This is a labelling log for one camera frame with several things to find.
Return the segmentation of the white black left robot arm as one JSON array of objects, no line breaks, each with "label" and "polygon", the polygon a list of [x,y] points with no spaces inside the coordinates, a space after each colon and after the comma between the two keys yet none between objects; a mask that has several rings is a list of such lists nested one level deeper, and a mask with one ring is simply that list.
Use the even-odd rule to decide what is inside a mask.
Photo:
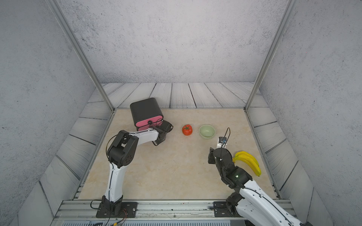
[{"label": "white black left robot arm", "polygon": [[106,149],[110,171],[107,189],[100,204],[101,210],[104,209],[112,215],[121,211],[125,173],[134,159],[137,147],[148,142],[158,146],[172,130],[171,123],[160,120],[151,124],[148,129],[138,132],[121,130],[115,135],[112,144]]}]

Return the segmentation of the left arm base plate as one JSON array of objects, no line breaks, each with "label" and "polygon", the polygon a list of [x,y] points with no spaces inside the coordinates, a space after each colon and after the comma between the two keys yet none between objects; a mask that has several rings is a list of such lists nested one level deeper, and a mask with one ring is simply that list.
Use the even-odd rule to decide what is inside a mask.
[{"label": "left arm base plate", "polygon": [[96,218],[135,218],[137,202],[117,202],[113,204],[101,202]]}]

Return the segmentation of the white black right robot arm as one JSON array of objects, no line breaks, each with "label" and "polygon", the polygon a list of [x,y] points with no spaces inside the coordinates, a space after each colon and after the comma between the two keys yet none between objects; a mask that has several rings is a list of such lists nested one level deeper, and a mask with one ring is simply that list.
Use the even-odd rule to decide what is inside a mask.
[{"label": "white black right robot arm", "polygon": [[210,148],[208,163],[216,166],[221,181],[235,190],[226,199],[230,215],[246,218],[254,226],[309,226],[290,215],[253,180],[244,169],[236,166],[225,148]]}]

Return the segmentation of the black pink drawer cabinet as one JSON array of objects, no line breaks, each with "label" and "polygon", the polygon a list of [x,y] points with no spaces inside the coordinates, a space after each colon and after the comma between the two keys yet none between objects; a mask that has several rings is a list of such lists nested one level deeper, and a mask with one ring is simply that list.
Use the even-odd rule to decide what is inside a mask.
[{"label": "black pink drawer cabinet", "polygon": [[155,98],[148,98],[130,104],[130,110],[137,131],[147,130],[162,124],[163,114]]}]

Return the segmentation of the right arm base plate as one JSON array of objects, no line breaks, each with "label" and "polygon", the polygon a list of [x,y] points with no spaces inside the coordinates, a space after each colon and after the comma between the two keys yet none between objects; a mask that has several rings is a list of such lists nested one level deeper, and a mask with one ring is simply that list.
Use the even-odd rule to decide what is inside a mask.
[{"label": "right arm base plate", "polygon": [[210,210],[214,212],[216,218],[238,218],[241,217],[234,206],[226,201],[213,202],[213,206]]}]

